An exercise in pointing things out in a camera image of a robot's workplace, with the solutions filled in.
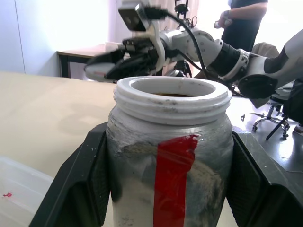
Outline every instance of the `human arm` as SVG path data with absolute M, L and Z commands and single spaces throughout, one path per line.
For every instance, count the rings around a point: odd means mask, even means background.
M 228 18 L 232 20 L 233 19 L 242 19 L 242 20 L 261 19 L 266 14 L 266 11 L 267 11 L 267 3 L 261 2 L 240 8 L 232 8 L 229 11 Z
M 224 16 L 224 12 L 221 14 L 220 19 L 218 21 L 215 21 L 214 27 L 215 28 L 227 28 L 229 25 L 232 24 L 232 20 L 228 19 Z

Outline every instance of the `hand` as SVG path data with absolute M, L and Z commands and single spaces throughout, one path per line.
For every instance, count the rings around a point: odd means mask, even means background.
M 223 12 L 220 16 L 220 19 L 218 21 L 216 21 L 214 24 L 215 24 L 214 25 L 215 28 L 221 27 L 221 28 L 226 29 L 229 25 L 232 24 L 232 20 L 226 18 L 224 16 L 224 12 Z
M 220 19 L 218 20 L 218 25 L 219 25 L 219 27 L 225 29 L 225 21 L 226 21 L 226 18 L 225 18 L 225 16 L 224 16 L 224 12 L 223 12 L 223 13 L 221 13 Z

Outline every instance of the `white wall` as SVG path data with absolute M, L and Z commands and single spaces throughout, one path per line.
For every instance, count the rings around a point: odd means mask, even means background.
M 0 70 L 24 73 L 14 0 L 0 0 Z
M 302 0 L 270 0 L 256 43 L 267 42 L 281 51 L 285 43 L 303 29 Z
M 16 0 L 25 72 L 59 76 L 56 51 L 108 41 L 110 0 Z
M 209 33 L 214 40 L 221 39 L 223 29 L 215 29 L 214 22 L 227 9 L 230 9 L 227 0 L 200 1 L 197 27 Z
M 112 0 L 0 0 L 0 70 L 59 76 L 56 51 L 114 39 L 113 11 Z

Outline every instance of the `wristwatch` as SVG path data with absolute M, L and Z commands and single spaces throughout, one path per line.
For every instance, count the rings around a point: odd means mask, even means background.
M 226 19 L 229 18 L 229 12 L 230 12 L 230 10 L 226 10 L 226 11 L 223 12 L 223 15 L 224 15 L 224 17 L 225 17 Z

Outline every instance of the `brown liquid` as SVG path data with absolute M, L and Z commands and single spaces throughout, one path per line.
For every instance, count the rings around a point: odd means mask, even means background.
M 155 93 L 155 95 L 170 96 L 170 97 L 192 97 L 192 96 L 187 96 L 187 95 L 182 95 L 182 94 L 172 94 L 172 93 Z

